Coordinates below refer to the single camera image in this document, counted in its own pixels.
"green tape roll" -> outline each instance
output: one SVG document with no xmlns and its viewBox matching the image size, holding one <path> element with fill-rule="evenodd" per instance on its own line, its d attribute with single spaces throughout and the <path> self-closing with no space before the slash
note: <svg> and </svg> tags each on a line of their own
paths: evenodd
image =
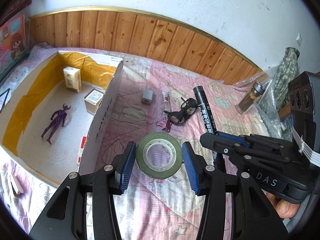
<svg viewBox="0 0 320 240">
<path fill-rule="evenodd" d="M 162 145 L 169 151 L 169 162 L 163 167 L 156 167 L 148 161 L 148 150 L 155 145 Z M 171 135 L 162 132 L 150 133 L 138 143 L 136 160 L 140 170 L 149 177 L 166 179 L 180 169 L 182 165 L 182 149 L 178 141 Z"/>
</svg>

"wooden headboard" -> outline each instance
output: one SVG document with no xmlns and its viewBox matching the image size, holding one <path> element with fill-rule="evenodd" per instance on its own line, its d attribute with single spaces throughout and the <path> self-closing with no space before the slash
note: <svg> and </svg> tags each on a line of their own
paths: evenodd
<svg viewBox="0 0 320 240">
<path fill-rule="evenodd" d="M 37 42 L 147 57 L 234 84 L 261 71 L 238 51 L 183 22 L 144 11 L 82 7 L 31 18 Z"/>
</svg>

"star pattern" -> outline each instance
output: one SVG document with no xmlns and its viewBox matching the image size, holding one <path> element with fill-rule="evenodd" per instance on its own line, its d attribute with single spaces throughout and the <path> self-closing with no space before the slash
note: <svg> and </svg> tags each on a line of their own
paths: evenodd
<svg viewBox="0 0 320 240">
<path fill-rule="evenodd" d="M 187 228 L 182 228 L 181 226 L 179 226 L 179 228 L 177 230 L 174 230 L 174 232 L 176 233 L 176 236 L 178 235 L 184 235 L 185 231 L 186 231 Z"/>
<path fill-rule="evenodd" d="M 157 182 L 156 179 L 153 179 L 149 184 L 152 186 L 152 190 L 161 189 L 161 182 Z"/>
</svg>

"bed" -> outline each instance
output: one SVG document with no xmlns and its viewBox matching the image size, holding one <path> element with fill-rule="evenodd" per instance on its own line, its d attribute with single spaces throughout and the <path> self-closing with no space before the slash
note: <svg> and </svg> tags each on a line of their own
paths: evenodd
<svg viewBox="0 0 320 240">
<path fill-rule="evenodd" d="M 53 48 L 46 43 L 34 46 L 27 60 L 12 72 L 0 88 L 0 93 L 10 88 L 10 94 L 28 75 L 36 62 L 57 50 L 92 52 L 124 59 L 124 72 L 120 92 L 104 135 L 96 169 L 110 164 L 113 157 L 121 154 L 129 140 L 136 143 L 145 135 L 161 131 L 163 119 L 162 92 L 169 93 L 172 111 L 180 109 L 181 97 L 194 97 L 192 89 L 202 85 L 212 108 L 217 130 L 234 135 L 256 133 L 268 136 L 256 109 L 240 115 L 234 105 L 245 90 L 224 85 L 198 73 L 156 60 L 125 53 L 85 48 Z M 143 89 L 154 93 L 151 105 L 141 103 Z M 212 153 L 199 143 L 205 132 L 203 121 L 196 112 L 183 126 L 172 126 L 170 134 L 182 145 L 190 141 L 197 154 L 212 164 Z M 0 149 L 0 197 L 7 204 L 12 216 L 28 233 L 38 215 L 55 192 L 55 188 L 34 178 L 10 160 Z M 235 174 L 236 167 L 226 159 L 228 173 Z M 9 187 L 8 174 L 13 173 L 24 189 L 16 198 Z M 195 239 L 202 215 L 203 197 L 195 196 L 190 188 L 184 164 L 179 171 L 164 180 L 153 179 L 142 173 L 135 163 L 129 187 L 122 196 L 115 196 L 116 214 L 123 239 Z M 231 233 L 231 197 L 226 197 L 224 239 Z M 92 198 L 87 199 L 87 234 L 93 239 Z"/>
</svg>

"camera lens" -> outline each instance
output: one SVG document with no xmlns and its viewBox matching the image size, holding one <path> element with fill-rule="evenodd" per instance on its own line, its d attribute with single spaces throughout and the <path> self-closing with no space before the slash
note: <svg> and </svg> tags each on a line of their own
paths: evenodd
<svg viewBox="0 0 320 240">
<path fill-rule="evenodd" d="M 297 107 L 300 109 L 300 107 L 301 107 L 301 96 L 300 96 L 300 92 L 298 90 L 296 91 L 296 104 L 297 104 Z"/>
<path fill-rule="evenodd" d="M 309 95 L 306 90 L 304 90 L 304 92 L 302 94 L 302 103 L 305 106 L 305 108 L 309 107 Z"/>
<path fill-rule="evenodd" d="M 291 106 L 294 106 L 294 96 L 293 96 L 293 94 L 290 95 L 290 103 L 291 103 Z"/>
</svg>

